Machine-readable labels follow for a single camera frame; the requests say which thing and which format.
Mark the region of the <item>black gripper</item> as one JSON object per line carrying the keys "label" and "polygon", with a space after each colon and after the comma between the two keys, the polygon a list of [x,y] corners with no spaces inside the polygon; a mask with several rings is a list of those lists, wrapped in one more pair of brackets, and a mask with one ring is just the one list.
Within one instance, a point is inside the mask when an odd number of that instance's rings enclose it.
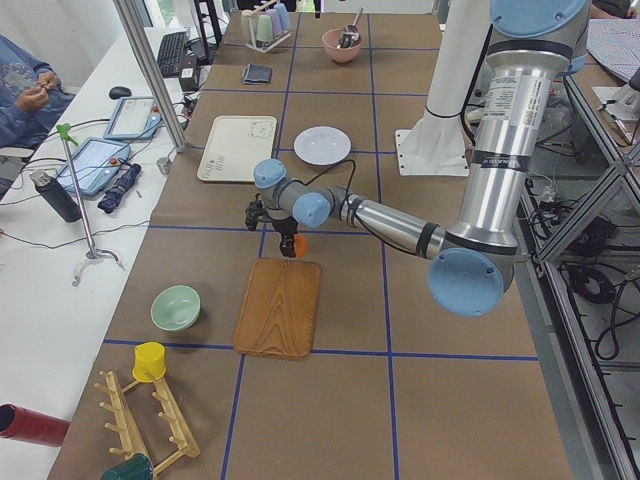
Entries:
{"label": "black gripper", "polygon": [[286,258],[294,257],[295,235],[298,232],[298,222],[292,217],[273,219],[272,225],[275,231],[281,235],[279,249]]}

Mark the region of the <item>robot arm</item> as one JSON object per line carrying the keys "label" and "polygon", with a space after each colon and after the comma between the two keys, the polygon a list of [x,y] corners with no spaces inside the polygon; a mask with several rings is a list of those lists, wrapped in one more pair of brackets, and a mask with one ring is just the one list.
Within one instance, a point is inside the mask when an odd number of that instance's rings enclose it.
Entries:
{"label": "robot arm", "polygon": [[314,188],[277,159],[254,170],[258,210],[293,256],[299,225],[335,218],[431,263],[428,285],[444,309],[493,310],[514,277],[516,210],[551,85],[586,58],[587,1],[454,1],[422,118],[396,134],[404,175],[463,175],[457,222],[439,225],[374,202],[349,187]]}

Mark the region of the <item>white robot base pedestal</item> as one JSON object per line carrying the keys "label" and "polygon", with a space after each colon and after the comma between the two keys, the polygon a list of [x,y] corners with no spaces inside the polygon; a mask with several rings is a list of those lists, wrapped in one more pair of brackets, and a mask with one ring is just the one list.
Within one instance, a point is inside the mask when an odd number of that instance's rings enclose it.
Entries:
{"label": "white robot base pedestal", "polygon": [[423,117],[396,132],[402,176],[469,175],[460,114],[491,26],[489,0],[450,4]]}

